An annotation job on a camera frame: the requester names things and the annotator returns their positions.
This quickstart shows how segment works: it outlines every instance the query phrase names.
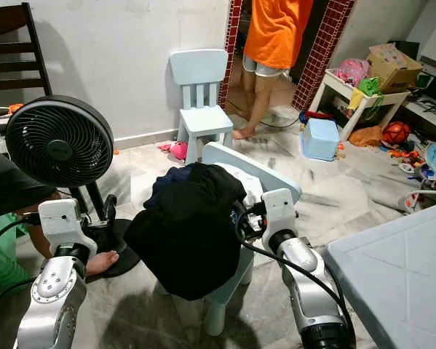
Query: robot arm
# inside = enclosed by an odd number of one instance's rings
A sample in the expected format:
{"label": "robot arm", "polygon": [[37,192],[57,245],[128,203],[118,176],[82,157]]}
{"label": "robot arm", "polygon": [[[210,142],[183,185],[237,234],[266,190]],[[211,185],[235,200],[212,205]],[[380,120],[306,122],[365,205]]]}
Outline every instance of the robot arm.
{"label": "robot arm", "polygon": [[[266,192],[262,201],[264,208],[260,204],[255,214],[265,217],[266,228],[261,237],[265,250],[303,268],[333,290],[320,254],[308,246],[305,238],[297,237],[290,191],[278,189]],[[353,328],[350,328],[351,322],[346,321],[348,314],[344,315],[337,302],[313,280],[281,262],[280,267],[304,347],[354,348]]]}
{"label": "robot arm", "polygon": [[39,205],[44,235],[54,257],[31,287],[31,301],[20,322],[14,349],[69,349],[76,316],[87,293],[85,265],[96,243],[82,232],[74,199]]}

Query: human foot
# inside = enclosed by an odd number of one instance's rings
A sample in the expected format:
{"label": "human foot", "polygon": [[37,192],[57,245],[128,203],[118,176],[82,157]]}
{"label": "human foot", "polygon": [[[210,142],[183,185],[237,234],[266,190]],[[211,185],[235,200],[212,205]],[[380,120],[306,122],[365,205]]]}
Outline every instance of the human foot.
{"label": "human foot", "polygon": [[235,129],[232,131],[232,139],[234,140],[245,140],[249,137],[255,135],[255,129]]}
{"label": "human foot", "polygon": [[107,271],[117,260],[116,251],[100,252],[87,263],[87,276],[94,276]]}

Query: chair backrest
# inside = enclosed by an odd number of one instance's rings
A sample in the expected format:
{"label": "chair backrest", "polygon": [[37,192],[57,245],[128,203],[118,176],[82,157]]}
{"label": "chair backrest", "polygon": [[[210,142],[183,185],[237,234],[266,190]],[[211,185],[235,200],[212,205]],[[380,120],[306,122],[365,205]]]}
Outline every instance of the chair backrest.
{"label": "chair backrest", "polygon": [[264,191],[280,188],[289,189],[292,193],[294,203],[296,203],[302,195],[302,189],[296,182],[281,176],[273,169],[270,169],[248,156],[238,153],[222,144],[209,142],[203,148],[202,163],[214,164],[216,162],[235,166],[242,171],[247,172],[249,175],[258,177]]}
{"label": "chair backrest", "polygon": [[30,6],[23,2],[21,5],[0,7],[0,35],[27,27],[30,42],[0,42],[0,55],[20,54],[31,52],[35,60],[17,60],[17,62],[0,62],[0,73],[12,71],[38,71],[39,78],[5,79],[0,78],[0,90],[25,89],[43,87],[45,95],[51,95],[48,74],[44,67],[35,23],[31,16]]}
{"label": "chair backrest", "polygon": [[205,87],[208,88],[208,105],[216,105],[227,58],[228,53],[223,49],[192,49],[171,55],[173,78],[177,85],[182,86],[184,109],[205,105]]}

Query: fan stand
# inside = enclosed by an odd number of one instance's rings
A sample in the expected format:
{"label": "fan stand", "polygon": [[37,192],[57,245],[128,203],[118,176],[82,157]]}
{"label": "fan stand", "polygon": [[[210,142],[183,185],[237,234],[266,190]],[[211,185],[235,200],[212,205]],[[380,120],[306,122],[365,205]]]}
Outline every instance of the fan stand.
{"label": "fan stand", "polygon": [[[85,186],[87,188],[90,199],[92,200],[95,211],[100,221],[107,221],[108,225],[102,234],[103,243],[98,244],[98,252],[116,251],[119,255],[119,259],[114,263],[107,271],[100,276],[104,278],[112,278],[114,276],[122,275],[126,273],[140,262],[140,257],[130,248],[124,241],[124,233],[130,226],[131,220],[115,219],[116,216],[116,197],[109,195],[106,201],[103,202],[101,198],[100,190],[96,182],[89,183]],[[80,192],[79,188],[69,188],[71,195],[79,202],[79,208],[81,212],[87,213],[87,205]]]}

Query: orange shirt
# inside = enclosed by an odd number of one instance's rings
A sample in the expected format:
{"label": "orange shirt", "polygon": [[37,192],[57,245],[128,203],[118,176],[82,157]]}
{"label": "orange shirt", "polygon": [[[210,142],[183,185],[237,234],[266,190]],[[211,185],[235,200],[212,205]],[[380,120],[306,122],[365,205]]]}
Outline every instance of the orange shirt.
{"label": "orange shirt", "polygon": [[244,53],[270,68],[296,63],[313,0],[253,0]]}

